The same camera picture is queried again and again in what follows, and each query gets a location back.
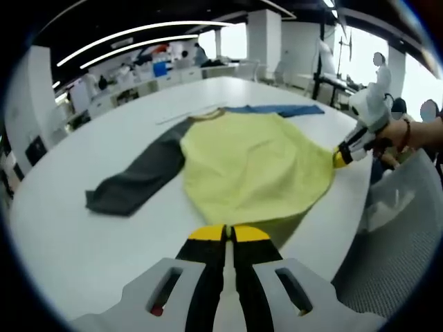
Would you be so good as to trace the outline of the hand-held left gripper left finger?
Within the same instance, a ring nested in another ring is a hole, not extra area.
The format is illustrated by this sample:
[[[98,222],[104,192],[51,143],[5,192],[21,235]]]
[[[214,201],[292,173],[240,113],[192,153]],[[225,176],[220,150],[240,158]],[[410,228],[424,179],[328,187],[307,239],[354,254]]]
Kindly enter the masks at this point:
[[[123,287],[120,301],[71,322],[74,331],[211,331],[223,286],[226,227],[204,226],[174,259],[162,258]]]

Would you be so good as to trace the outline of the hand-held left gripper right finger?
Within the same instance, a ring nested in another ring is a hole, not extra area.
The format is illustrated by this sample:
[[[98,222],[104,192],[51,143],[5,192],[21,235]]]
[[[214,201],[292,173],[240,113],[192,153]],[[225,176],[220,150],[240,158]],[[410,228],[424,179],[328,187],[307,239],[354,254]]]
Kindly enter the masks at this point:
[[[258,228],[233,228],[236,287],[247,331],[378,331],[385,318],[341,303],[334,286],[284,259]]]

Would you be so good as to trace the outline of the person's right hand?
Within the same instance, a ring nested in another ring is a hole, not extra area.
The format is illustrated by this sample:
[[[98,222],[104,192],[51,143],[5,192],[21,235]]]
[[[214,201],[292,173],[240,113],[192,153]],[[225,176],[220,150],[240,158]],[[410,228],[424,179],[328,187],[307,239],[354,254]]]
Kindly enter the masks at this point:
[[[408,150],[409,135],[410,120],[392,120],[376,137],[374,157],[389,169],[397,169],[401,165],[399,157]]]

